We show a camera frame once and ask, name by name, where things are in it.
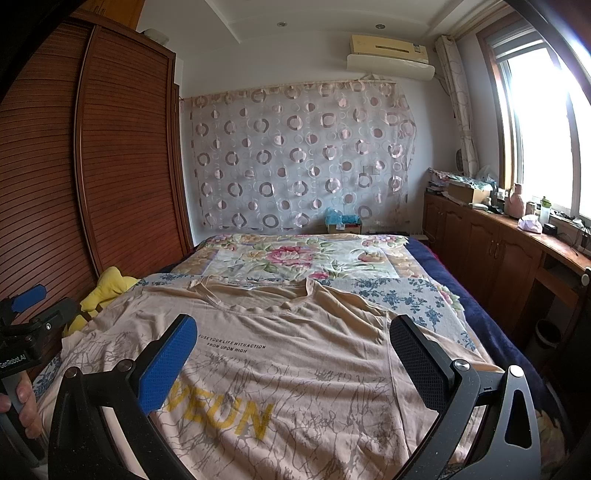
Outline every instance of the navy blue blanket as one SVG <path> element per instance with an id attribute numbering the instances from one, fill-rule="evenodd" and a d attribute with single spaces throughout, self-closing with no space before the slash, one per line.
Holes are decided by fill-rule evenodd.
<path id="1" fill-rule="evenodd" d="M 505 370 L 509 365 L 519 365 L 523 368 L 535 407 L 538 410 L 545 410 L 551 417 L 559 419 L 556 402 L 530 361 L 513 345 L 496 322 L 447 271 L 431 250 L 413 238 L 408 240 L 407 250 L 417 259 L 427 274 L 460 297 L 468 325 L 472 327 L 493 361 Z"/>

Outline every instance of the wooden wardrobe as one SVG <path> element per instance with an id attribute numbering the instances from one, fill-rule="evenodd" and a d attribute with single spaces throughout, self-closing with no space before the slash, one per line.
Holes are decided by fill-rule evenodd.
<path id="1" fill-rule="evenodd" d="M 111 265 L 143 277 L 192 248 L 175 54 L 77 12 L 0 103 L 0 297 L 81 300 Z M 47 358 L 60 347 L 57 338 Z"/>

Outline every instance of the air conditioner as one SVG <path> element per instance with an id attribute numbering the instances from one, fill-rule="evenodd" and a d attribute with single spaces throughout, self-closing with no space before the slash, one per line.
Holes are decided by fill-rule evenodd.
<path id="1" fill-rule="evenodd" d="M 351 36 L 350 72 L 373 73 L 415 80 L 431 80 L 435 67 L 429 65 L 427 49 L 416 43 L 391 38 Z"/>

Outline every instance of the t-shirt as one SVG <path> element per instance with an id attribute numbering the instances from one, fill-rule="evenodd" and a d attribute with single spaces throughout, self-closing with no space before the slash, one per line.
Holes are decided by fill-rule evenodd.
<path id="1" fill-rule="evenodd" d="M 135 287 L 89 332 L 67 340 L 60 374 L 72 365 L 109 370 L 137 357 L 180 313 L 195 318 L 199 338 L 152 419 L 196 478 L 389 480 L 437 417 L 389 342 L 395 313 L 312 279 L 245 288 L 206 277 Z M 452 359 L 496 369 L 477 352 L 421 331 Z M 47 431 L 58 388 L 56 381 L 41 399 Z M 473 416 L 456 459 L 480 417 Z M 141 473 L 113 429 L 128 466 Z"/>

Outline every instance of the sheer curtain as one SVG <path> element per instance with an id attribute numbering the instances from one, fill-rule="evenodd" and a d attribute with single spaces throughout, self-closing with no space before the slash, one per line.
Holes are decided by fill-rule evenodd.
<path id="1" fill-rule="evenodd" d="M 364 230 L 408 230 L 416 125 L 396 83 L 303 83 L 190 104 L 206 227 L 311 231 L 331 207 L 359 215 Z"/>
<path id="2" fill-rule="evenodd" d="M 443 68 L 447 91 L 452 98 L 453 112 L 456 115 L 460 132 L 462 163 L 464 175 L 474 177 L 480 169 L 478 154 L 472 138 L 472 107 L 462 58 L 453 38 L 442 35 L 435 42 L 435 50 Z"/>

